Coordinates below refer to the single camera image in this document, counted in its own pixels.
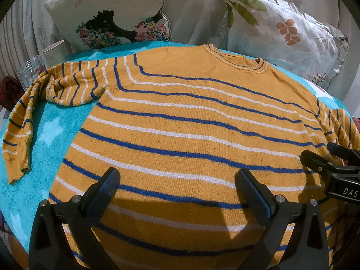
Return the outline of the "turquoise star cartoon blanket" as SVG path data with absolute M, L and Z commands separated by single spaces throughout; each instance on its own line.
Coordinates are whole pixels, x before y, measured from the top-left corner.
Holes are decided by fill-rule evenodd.
M 128 56 L 165 46 L 193 47 L 193 45 L 181 43 L 144 41 L 130 43 L 128 46 L 111 46 L 73 53 L 66 56 L 66 62 L 85 61 L 87 64 L 89 60 Z M 346 114 L 351 117 L 348 108 L 340 99 L 322 91 L 320 87 L 290 71 L 278 66 L 274 67 L 302 84 L 328 108 L 336 111 L 344 109 Z M 56 106 L 46 101 L 39 102 L 33 120 L 35 138 L 33 138 L 30 151 L 32 169 L 29 175 L 24 176 L 14 185 L 8 184 L 6 165 L 1 159 L 1 212 L 26 252 L 29 252 L 32 224 L 38 203 L 50 196 L 50 189 L 62 160 L 96 101 L 97 99 L 74 108 Z

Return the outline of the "yellow striped knit sweater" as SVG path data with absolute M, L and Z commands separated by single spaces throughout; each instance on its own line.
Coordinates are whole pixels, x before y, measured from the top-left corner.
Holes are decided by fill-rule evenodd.
M 331 160 L 327 144 L 358 149 L 359 132 L 346 111 L 328 108 L 261 58 L 213 45 L 166 46 L 46 70 L 16 104 L 2 138 L 10 184 L 33 175 L 41 101 L 69 111 L 93 103 L 70 144 L 69 128 L 50 133 L 51 149 L 62 153 L 52 204 L 84 194 L 109 168 L 120 173 L 92 228 L 110 257 L 101 269 L 237 268 L 264 233 L 236 191 L 242 168 L 290 202 L 319 200 L 327 256 L 344 234 L 344 203 L 326 198 L 300 154 Z

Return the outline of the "cream cushion with silhouette print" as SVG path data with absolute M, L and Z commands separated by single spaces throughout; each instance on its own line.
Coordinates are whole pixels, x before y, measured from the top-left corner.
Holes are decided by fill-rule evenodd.
M 164 0 L 48 0 L 45 9 L 77 51 L 171 41 Z

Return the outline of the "clear glass jar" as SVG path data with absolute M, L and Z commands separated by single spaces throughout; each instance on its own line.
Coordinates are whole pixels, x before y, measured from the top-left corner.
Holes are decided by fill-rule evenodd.
M 45 65 L 40 55 L 37 55 L 28 61 L 18 70 L 18 79 L 24 91 L 33 83 L 33 81 L 45 70 Z

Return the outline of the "white leaf print pillow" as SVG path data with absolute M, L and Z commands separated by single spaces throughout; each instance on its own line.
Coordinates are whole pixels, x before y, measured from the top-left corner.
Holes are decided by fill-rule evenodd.
M 227 49 L 261 57 L 327 88 L 345 62 L 349 40 L 332 25 L 283 0 L 225 0 Z

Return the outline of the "beige curtain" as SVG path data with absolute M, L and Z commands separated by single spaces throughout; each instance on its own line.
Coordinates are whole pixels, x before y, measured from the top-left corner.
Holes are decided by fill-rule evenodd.
M 47 0 L 16 0 L 1 23 L 1 76 L 17 69 L 56 42 L 60 34 L 45 9 Z M 351 106 L 359 100 L 359 27 L 341 0 L 284 0 L 349 37 L 350 49 L 342 71 L 328 92 Z M 191 45 L 214 42 L 221 35 L 224 0 L 165 0 L 174 41 Z

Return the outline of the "beige paper cup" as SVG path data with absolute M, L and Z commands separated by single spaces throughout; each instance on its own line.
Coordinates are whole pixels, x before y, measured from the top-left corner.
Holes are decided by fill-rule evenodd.
M 57 41 L 42 51 L 45 66 L 51 68 L 65 61 L 64 40 Z

